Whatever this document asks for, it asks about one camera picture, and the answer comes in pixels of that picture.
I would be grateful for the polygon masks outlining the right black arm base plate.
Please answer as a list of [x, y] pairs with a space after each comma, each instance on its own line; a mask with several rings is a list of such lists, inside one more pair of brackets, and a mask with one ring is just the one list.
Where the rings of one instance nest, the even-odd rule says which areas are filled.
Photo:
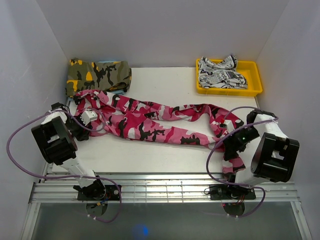
[[255, 200], [253, 189], [237, 185], [210, 184], [209, 195], [211, 200]]

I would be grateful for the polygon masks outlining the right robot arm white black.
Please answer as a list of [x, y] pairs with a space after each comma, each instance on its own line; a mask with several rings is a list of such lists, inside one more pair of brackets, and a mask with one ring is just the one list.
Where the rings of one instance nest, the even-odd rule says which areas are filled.
[[264, 182], [286, 183], [293, 174], [300, 143], [285, 135], [278, 117], [261, 109], [252, 110], [246, 117], [247, 126], [239, 126], [223, 138], [224, 159], [231, 161], [244, 152], [248, 143], [260, 139], [249, 159], [250, 168], [235, 173], [226, 185], [226, 194], [237, 199], [249, 188]]

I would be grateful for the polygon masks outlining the pink camouflage trousers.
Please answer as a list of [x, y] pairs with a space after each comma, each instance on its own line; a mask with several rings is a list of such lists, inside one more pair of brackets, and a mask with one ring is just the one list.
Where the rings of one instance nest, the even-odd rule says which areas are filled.
[[208, 103], [167, 106], [102, 90], [83, 90], [73, 98], [75, 113], [100, 111], [79, 155], [101, 173], [201, 172], [205, 155], [228, 134], [222, 125], [238, 128], [243, 121]]

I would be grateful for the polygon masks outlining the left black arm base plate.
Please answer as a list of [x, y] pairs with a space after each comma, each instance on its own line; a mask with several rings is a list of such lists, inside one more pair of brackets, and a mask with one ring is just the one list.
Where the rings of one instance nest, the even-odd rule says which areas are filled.
[[76, 199], [78, 201], [119, 201], [120, 200], [120, 191], [117, 189], [115, 185], [107, 184], [105, 185], [106, 196], [101, 199], [95, 199], [92, 197], [87, 197], [83, 193], [78, 192]]

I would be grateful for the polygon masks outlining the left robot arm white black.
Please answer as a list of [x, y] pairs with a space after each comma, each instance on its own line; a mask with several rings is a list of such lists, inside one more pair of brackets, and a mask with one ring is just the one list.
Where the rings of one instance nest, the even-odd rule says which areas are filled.
[[47, 163], [60, 166], [77, 176], [78, 184], [73, 187], [76, 191], [89, 199], [102, 200], [107, 195], [106, 187], [76, 155], [76, 141], [89, 139], [92, 122], [99, 115], [92, 110], [85, 110], [75, 117], [69, 113], [66, 105], [59, 102], [52, 104], [51, 112], [44, 121], [31, 129], [32, 135]]

